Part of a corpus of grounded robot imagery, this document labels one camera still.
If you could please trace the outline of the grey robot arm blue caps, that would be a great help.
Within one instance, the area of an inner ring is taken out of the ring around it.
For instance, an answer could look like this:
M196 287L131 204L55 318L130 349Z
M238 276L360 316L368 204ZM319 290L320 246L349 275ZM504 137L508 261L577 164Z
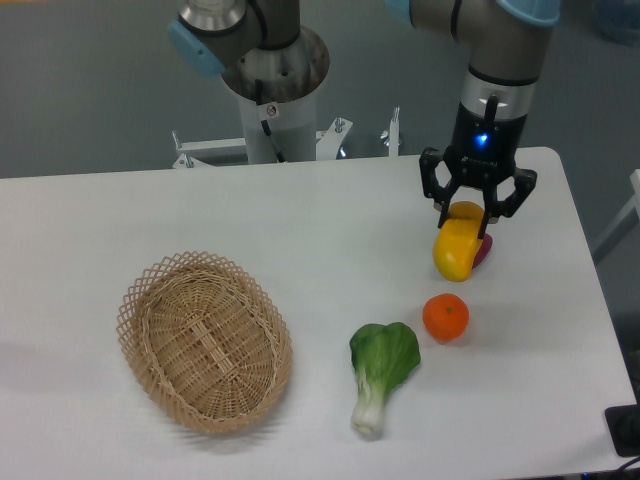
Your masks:
M420 157L423 192L442 219L462 187L483 194L483 224L511 217L537 175L515 163L554 25L556 1L390 1L390 14L440 31L471 55L449 146ZM315 95L330 64L296 1L186 1L168 36L200 75L239 100L252 163L317 158Z

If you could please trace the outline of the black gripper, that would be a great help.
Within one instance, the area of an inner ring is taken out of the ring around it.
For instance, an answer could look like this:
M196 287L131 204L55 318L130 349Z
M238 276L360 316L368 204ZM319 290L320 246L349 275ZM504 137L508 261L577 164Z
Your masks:
M459 104L449 147L444 151L428 147L419 158L423 195L432 199L440 212L439 229L449 218L451 200L461 186L482 189L484 214L477 235L479 240L484 239L489 223L497 222L500 217L511 218L533 192L537 173L515 166L515 152L526 119L524 115L486 122ZM441 163L450 173L445 186L436 175ZM509 177L513 179L514 190L499 200L497 187Z

